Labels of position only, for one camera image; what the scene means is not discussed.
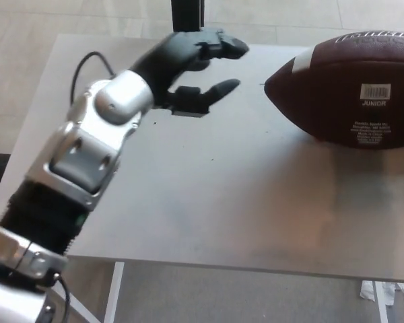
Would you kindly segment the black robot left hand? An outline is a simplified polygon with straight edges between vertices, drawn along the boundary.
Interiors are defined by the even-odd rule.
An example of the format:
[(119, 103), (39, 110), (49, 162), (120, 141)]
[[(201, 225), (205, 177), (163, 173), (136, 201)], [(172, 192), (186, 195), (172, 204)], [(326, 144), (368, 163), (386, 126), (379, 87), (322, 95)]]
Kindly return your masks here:
[(130, 70), (141, 76), (154, 96), (154, 108), (168, 109), (173, 115), (202, 117), (209, 107), (219, 102), (240, 85), (229, 79), (203, 93), (198, 87), (180, 86), (169, 89), (187, 71), (202, 71), (197, 63), (212, 59), (238, 60), (249, 51), (240, 39), (223, 30), (173, 32), (144, 54)]

